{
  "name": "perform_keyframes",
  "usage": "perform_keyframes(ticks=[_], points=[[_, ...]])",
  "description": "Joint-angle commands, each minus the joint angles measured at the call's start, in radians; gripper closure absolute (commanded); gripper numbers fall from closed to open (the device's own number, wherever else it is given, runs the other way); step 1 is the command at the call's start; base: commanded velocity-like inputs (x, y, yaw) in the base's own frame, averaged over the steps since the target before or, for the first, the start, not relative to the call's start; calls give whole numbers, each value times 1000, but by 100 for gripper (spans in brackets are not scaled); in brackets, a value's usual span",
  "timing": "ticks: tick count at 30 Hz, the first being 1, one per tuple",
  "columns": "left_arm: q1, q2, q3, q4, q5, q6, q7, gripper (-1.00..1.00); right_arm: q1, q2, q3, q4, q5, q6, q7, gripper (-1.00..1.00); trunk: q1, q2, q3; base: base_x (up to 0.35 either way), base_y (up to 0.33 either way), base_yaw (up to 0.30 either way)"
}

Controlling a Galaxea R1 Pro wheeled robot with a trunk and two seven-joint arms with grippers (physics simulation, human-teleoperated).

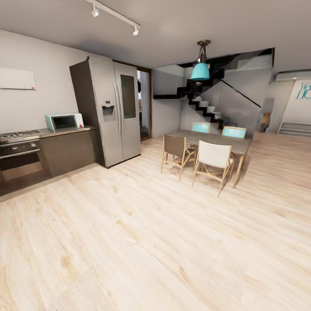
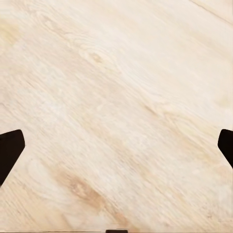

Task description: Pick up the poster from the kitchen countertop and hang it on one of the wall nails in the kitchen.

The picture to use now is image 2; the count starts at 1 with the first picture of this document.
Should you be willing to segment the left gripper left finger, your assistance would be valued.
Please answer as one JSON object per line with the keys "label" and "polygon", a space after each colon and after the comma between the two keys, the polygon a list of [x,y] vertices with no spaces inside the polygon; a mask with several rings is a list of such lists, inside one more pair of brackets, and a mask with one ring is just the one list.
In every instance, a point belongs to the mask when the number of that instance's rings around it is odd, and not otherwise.
{"label": "left gripper left finger", "polygon": [[21,129],[0,134],[0,188],[25,148]]}

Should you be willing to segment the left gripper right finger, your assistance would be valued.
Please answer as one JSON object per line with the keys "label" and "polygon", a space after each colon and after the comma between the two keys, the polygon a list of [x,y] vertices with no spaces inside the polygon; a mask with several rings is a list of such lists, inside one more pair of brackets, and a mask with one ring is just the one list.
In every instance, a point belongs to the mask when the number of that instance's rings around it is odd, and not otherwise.
{"label": "left gripper right finger", "polygon": [[233,168],[233,131],[222,129],[217,146]]}

